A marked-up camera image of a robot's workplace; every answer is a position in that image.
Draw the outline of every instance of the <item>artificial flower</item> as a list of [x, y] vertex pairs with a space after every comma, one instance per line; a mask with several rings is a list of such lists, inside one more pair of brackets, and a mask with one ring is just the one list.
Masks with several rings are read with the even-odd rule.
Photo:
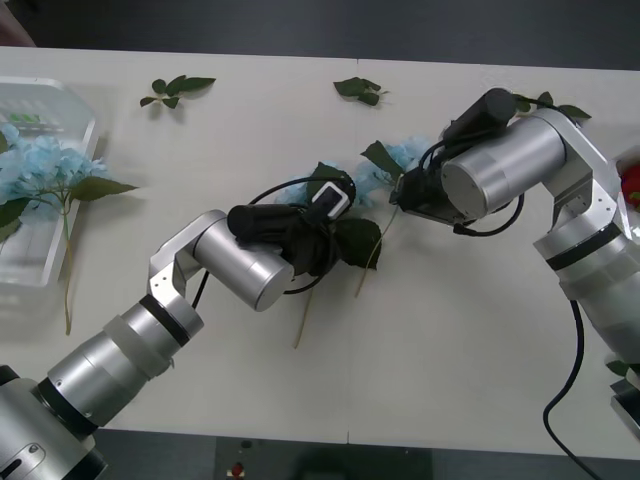
[[[422, 136], [409, 137], [400, 145], [384, 145], [394, 162], [396, 162], [402, 170], [408, 172], [418, 166], [420, 158], [430, 146], [429, 140]], [[373, 202], [369, 198], [369, 194], [374, 190], [384, 189], [391, 191], [395, 187], [395, 182], [388, 172], [377, 167], [369, 161], [360, 163], [356, 167], [356, 174], [353, 178], [356, 185], [356, 201], [354, 205], [371, 207]]]
[[28, 142], [19, 130], [4, 124], [0, 131], [9, 150], [0, 154], [0, 205], [19, 198], [31, 199], [20, 221], [32, 225], [55, 220], [64, 210], [61, 200], [83, 179], [107, 178], [100, 160], [92, 161], [73, 148], [62, 148], [51, 136]]

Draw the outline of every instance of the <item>white tabletop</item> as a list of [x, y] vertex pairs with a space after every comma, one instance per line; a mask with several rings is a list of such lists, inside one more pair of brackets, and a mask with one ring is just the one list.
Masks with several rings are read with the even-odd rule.
[[[606, 155], [640, 144], [635, 72], [12, 48], [0, 63], [4, 75], [56, 78], [83, 96], [103, 120], [112, 172], [142, 187], [81, 211], [71, 337], [60, 302], [41, 318], [0, 320], [0, 363], [34, 379], [139, 300], [150, 255], [199, 213], [246, 203], [318, 161], [352, 168], [374, 140], [435, 139], [492, 86], [583, 107]], [[180, 74], [218, 80], [175, 112], [138, 106], [151, 81]], [[331, 82], [355, 75], [391, 91], [379, 108], [336, 95]], [[376, 198], [371, 214], [384, 223], [392, 209]], [[535, 189], [516, 226], [492, 239], [400, 215], [358, 299], [360, 271], [346, 266], [316, 289], [297, 350], [304, 296], [257, 314], [210, 282], [205, 329], [110, 427], [559, 453], [541, 412], [570, 370], [575, 329], [532, 246], [550, 205]], [[608, 406], [607, 352], [588, 326], [583, 371], [552, 422], [579, 455], [640, 459]]]

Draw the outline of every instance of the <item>metal bracket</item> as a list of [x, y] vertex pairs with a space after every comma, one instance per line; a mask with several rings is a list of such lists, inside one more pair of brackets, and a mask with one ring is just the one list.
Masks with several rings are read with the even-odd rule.
[[220, 210], [203, 213], [160, 247], [149, 261], [147, 291], [189, 333], [195, 335], [203, 326], [202, 319], [186, 300], [187, 281], [202, 266], [193, 258], [200, 236], [213, 224], [226, 218]]

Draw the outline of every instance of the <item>black cable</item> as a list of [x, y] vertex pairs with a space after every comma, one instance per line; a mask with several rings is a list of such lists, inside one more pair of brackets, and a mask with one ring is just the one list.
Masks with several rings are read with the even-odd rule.
[[[298, 185], [300, 183], [309, 183], [309, 182], [338, 182], [338, 183], [342, 183], [343, 186], [346, 186], [346, 190], [347, 191], [352, 189], [352, 188], [355, 190], [355, 186], [353, 185], [353, 183], [350, 180], [346, 179], [346, 178], [341, 178], [341, 177], [303, 177], [303, 178], [296, 178], [295, 180], [289, 180], [288, 182], [281, 183], [280, 185], [276, 185], [275, 187], [272, 187], [269, 190], [267, 190], [265, 192], [262, 192], [256, 198], [251, 200], [249, 202], [249, 205], [255, 205], [256, 203], [258, 203], [263, 198], [268, 197], [272, 193], [275, 193], [278, 190], [282, 190], [283, 188], [290, 187], [291, 185]], [[349, 195], [349, 207], [347, 208], [347, 210], [353, 205], [354, 198], [355, 198], [354, 195]], [[294, 206], [297, 207], [297, 208], [306, 208], [304, 205], [299, 205], [299, 204], [295, 204]], [[300, 287], [300, 288], [297, 288], [297, 289], [294, 289], [294, 290], [287, 290], [286, 292], [284, 292], [285, 295], [295, 295], [297, 293], [306, 292], [307, 290], [312, 289], [318, 283], [320, 283], [320, 281], [324, 278], [324, 276], [327, 273], [329, 273], [329, 270], [331, 269], [331, 266], [333, 264], [333, 255], [335, 254], [335, 250], [334, 250], [334, 242], [335, 242], [335, 240], [333, 238], [333, 231], [330, 228], [327, 229], [327, 231], [328, 231], [328, 234], [329, 234], [329, 255], [328, 255], [328, 260], [327, 260], [327, 268], [325, 269], [325, 271], [321, 275], [316, 277], [308, 285], [305, 285], [304, 287]], [[209, 272], [205, 271], [204, 275], [202, 276], [202, 280], [200, 281], [200, 286], [198, 287], [198, 292], [196, 293], [196, 296], [193, 299], [193, 303], [191, 304], [192, 308], [196, 308], [198, 306], [198, 304], [200, 303], [200, 298], [202, 297], [202, 293], [204, 292], [204, 287], [207, 284], [207, 279], [208, 278], [209, 278]]]
[[427, 158], [433, 156], [436, 150], [440, 147], [451, 147], [460, 143], [469, 142], [472, 140], [479, 140], [483, 137], [487, 137], [490, 135], [494, 135], [497, 130], [483, 130], [481, 132], [471, 133], [469, 135], [460, 135], [459, 137], [447, 138], [440, 140], [439, 142], [434, 143], [427, 149], [426, 152], [420, 158], [420, 162], [418, 163], [418, 168], [420, 170], [424, 170], [424, 164], [427, 161]]
[[202, 297], [202, 292], [204, 292], [204, 287], [207, 284], [207, 278], [209, 278], [209, 272], [207, 270], [204, 271], [204, 275], [202, 276], [202, 280], [200, 281], [200, 286], [198, 287], [198, 293], [196, 293], [195, 298], [193, 299], [193, 303], [191, 304], [192, 308], [196, 308], [200, 303], [200, 298]]
[[516, 100], [521, 100], [523, 102], [531, 103], [531, 104], [537, 105], [539, 107], [549, 108], [551, 110], [555, 110], [556, 112], [560, 112], [565, 117], [567, 117], [572, 124], [578, 125], [578, 123], [573, 118], [571, 118], [571, 116], [567, 112], [562, 110], [560, 107], [556, 107], [555, 105], [553, 105], [551, 103], [541, 102], [540, 100], [536, 100], [534, 98], [525, 97], [523, 95], [514, 94], [513, 96], [515, 97]]
[[582, 315], [580, 314], [580, 307], [578, 306], [578, 302], [575, 300], [571, 300], [571, 310], [573, 311], [573, 318], [576, 321], [576, 332], [578, 337], [578, 345], [576, 348], [576, 359], [573, 363], [573, 368], [571, 369], [571, 373], [569, 374], [569, 378], [567, 382], [562, 387], [562, 390], [549, 402], [544, 409], [544, 413], [542, 414], [542, 421], [544, 422], [544, 428], [547, 430], [547, 433], [551, 436], [554, 442], [562, 449], [567, 456], [573, 460], [582, 470], [584, 470], [587, 475], [589, 475], [594, 480], [602, 480], [597, 473], [591, 470], [585, 463], [576, 457], [571, 450], [569, 450], [564, 443], [560, 441], [560, 439], [553, 432], [551, 425], [549, 424], [549, 414], [551, 410], [560, 403], [560, 401], [569, 393], [571, 387], [576, 381], [578, 377], [578, 373], [580, 372], [580, 367], [582, 366], [582, 359], [584, 358], [584, 325], [582, 323]]
[[488, 232], [478, 232], [476, 230], [472, 230], [470, 228], [465, 227], [461, 223], [456, 223], [453, 226], [453, 233], [457, 235], [466, 235], [468, 237], [492, 237], [494, 235], [498, 235], [499, 233], [504, 232], [507, 228], [509, 228], [514, 223], [516, 223], [516, 220], [518, 220], [518, 217], [520, 217], [520, 214], [522, 213], [523, 208], [524, 208], [524, 193], [518, 197], [518, 205], [516, 205], [516, 209], [513, 212], [513, 215], [511, 215], [511, 218], [507, 220], [503, 225], [496, 228], [495, 230], [490, 230]]
[[[347, 192], [346, 192], [347, 194], [349, 193], [348, 190], [351, 190], [352, 188], [355, 190], [355, 185], [353, 185], [353, 183], [350, 180], [348, 180], [346, 178], [342, 178], [342, 177], [302, 177], [302, 178], [296, 178], [295, 180], [289, 180], [288, 182], [281, 183], [280, 185], [276, 185], [275, 187], [270, 188], [266, 192], [262, 192], [256, 198], [251, 200], [249, 202], [249, 205], [255, 205], [256, 203], [258, 203], [263, 198], [268, 197], [272, 193], [275, 193], [278, 190], [282, 190], [283, 188], [290, 187], [291, 185], [298, 185], [300, 183], [308, 183], [308, 182], [338, 182], [338, 183], [342, 183], [343, 186], [347, 187], [345, 189], [345, 190], [347, 190]], [[353, 205], [353, 200], [354, 200], [354, 196], [353, 195], [349, 195], [349, 207], [351, 207]]]

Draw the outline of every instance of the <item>artificial leaf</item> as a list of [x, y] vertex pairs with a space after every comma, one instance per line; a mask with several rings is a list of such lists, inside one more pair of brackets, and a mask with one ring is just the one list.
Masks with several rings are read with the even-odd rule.
[[140, 100], [140, 106], [141, 107], [146, 107], [147, 105], [149, 105], [150, 103], [153, 103], [157, 100], [157, 98], [155, 97], [144, 97], [142, 100]]
[[20, 228], [20, 225], [22, 225], [22, 222], [20, 222], [19, 218], [16, 218], [8, 225], [0, 227], [0, 242], [4, 242], [7, 238], [16, 233]]
[[375, 90], [376, 92], [379, 92], [380, 88], [382, 88], [377, 83], [373, 83], [371, 80], [367, 80], [366, 78], [363, 78], [362, 81], [367, 86], [367, 88], [370, 88], [371, 90]]
[[174, 78], [169, 82], [167, 88], [165, 88], [164, 93], [169, 95], [170, 97], [175, 97], [180, 93], [180, 89], [182, 88], [182, 82], [187, 78], [186, 75], [180, 75], [179, 77]]
[[[312, 177], [335, 177], [336, 179], [346, 178], [353, 184], [351, 177], [347, 175], [346, 172], [343, 172], [342, 170], [338, 170], [337, 168], [330, 167], [329, 165], [325, 165], [322, 162], [318, 162], [318, 166], [313, 171], [311, 176]], [[313, 200], [313, 197], [315, 196], [315, 194], [318, 193], [318, 190], [322, 188], [322, 185], [324, 185], [323, 182], [307, 182], [307, 202], [309, 204]]]
[[376, 270], [382, 249], [382, 243], [378, 243], [382, 236], [380, 227], [366, 218], [345, 218], [334, 225], [340, 258], [349, 265], [365, 268], [375, 248], [369, 268]]
[[589, 115], [581, 108], [576, 107], [575, 105], [560, 105], [558, 108], [569, 115], [571, 118], [582, 118], [585, 120], [591, 118], [591, 115]]
[[336, 90], [343, 97], [357, 97], [367, 90], [367, 84], [358, 77], [353, 77], [342, 82], [333, 82]]
[[531, 104], [529, 102], [527, 102], [526, 100], [517, 99], [516, 100], [516, 110], [518, 112], [527, 113], [528, 111], [531, 110]]
[[629, 370], [629, 365], [620, 360], [614, 360], [607, 363], [607, 368], [619, 377], [625, 377], [627, 375], [627, 370]]
[[391, 175], [391, 178], [393, 179], [394, 182], [397, 181], [400, 175], [404, 173], [404, 170], [402, 170], [402, 167], [400, 167], [400, 165], [398, 165], [393, 160], [393, 158], [391, 158], [391, 155], [389, 155], [389, 152], [387, 152], [387, 149], [384, 148], [384, 145], [378, 140], [376, 140], [374, 143], [369, 145], [367, 149], [364, 152], [362, 152], [360, 155], [362, 155], [363, 157], [366, 157], [376, 167], [384, 170], [389, 175]]
[[213, 82], [215, 82], [215, 78], [200, 78], [200, 77], [190, 77], [186, 78], [180, 83], [180, 91], [181, 92], [197, 92], [198, 90], [202, 90], [207, 88]]
[[0, 153], [4, 153], [9, 150], [9, 144], [7, 143], [6, 137], [0, 133]]
[[117, 195], [138, 187], [101, 177], [87, 177], [71, 189], [71, 199], [93, 202], [107, 195]]
[[544, 92], [542, 95], [538, 97], [539, 102], [548, 103], [549, 105], [553, 105], [553, 97], [549, 92]]
[[375, 107], [380, 101], [380, 95], [373, 92], [366, 92], [361, 95], [358, 95], [358, 101], [362, 103], [366, 103], [372, 107]]
[[0, 206], [0, 228], [6, 227], [11, 222], [16, 221], [30, 202], [28, 198], [18, 198], [9, 200]]
[[167, 107], [171, 108], [172, 110], [178, 106], [179, 101], [180, 99], [178, 97], [162, 99], [162, 103], [164, 103]]
[[167, 82], [159, 78], [158, 80], [154, 80], [154, 82], [151, 84], [151, 88], [153, 88], [153, 91], [158, 95], [162, 95], [167, 88]]

